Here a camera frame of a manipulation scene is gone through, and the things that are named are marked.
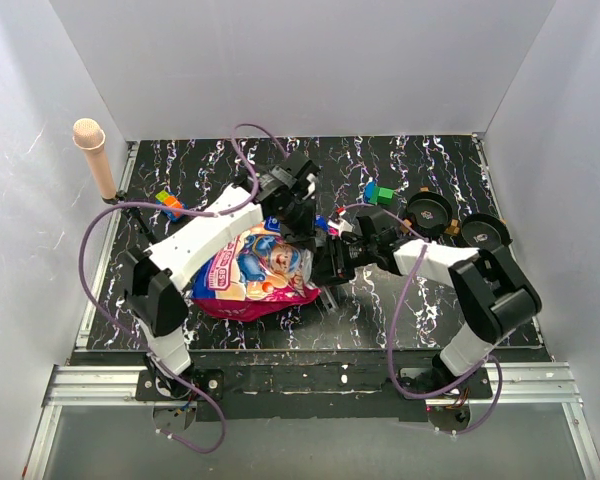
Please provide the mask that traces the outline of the pink pet food bag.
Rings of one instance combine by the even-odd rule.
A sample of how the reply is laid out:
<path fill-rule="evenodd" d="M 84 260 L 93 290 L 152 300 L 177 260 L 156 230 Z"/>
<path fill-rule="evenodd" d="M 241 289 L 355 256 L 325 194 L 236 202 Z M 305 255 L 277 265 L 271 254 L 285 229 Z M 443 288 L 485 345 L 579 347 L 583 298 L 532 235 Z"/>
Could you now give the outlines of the pink pet food bag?
<path fill-rule="evenodd" d="M 283 240 L 280 222 L 268 217 L 238 235 L 192 278 L 190 298 L 206 314 L 251 322 L 287 307 L 314 302 L 313 255 Z"/>

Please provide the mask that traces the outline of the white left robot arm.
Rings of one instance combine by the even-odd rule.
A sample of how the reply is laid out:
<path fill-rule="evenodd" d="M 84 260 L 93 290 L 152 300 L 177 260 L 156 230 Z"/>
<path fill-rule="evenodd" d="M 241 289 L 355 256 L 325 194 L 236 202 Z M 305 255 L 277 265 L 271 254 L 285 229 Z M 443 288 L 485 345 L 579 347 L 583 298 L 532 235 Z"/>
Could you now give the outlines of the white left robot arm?
<path fill-rule="evenodd" d="M 312 302 L 315 176 L 275 168 L 253 184 L 228 186 L 176 233 L 125 254 L 124 295 L 150 350 L 158 392 L 185 398 L 193 386 L 183 326 L 187 289 L 208 313 L 252 321 Z"/>

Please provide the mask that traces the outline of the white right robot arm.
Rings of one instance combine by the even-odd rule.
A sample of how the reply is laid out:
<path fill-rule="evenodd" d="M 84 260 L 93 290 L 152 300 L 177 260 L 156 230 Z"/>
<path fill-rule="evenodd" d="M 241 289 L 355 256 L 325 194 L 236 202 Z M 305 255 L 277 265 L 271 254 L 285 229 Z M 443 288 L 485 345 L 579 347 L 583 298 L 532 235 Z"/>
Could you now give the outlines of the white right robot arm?
<path fill-rule="evenodd" d="M 353 233 L 329 236 L 313 257 L 311 282 L 319 287 L 347 283 L 356 270 L 374 264 L 407 278 L 416 276 L 448 285 L 455 294 L 464 324 L 433 358 L 429 370 L 402 383 L 393 359 L 395 312 L 387 333 L 388 372 L 395 388 L 406 398 L 455 397 L 493 349 L 542 309 L 540 297 L 509 250 L 451 247 L 422 239 Z"/>

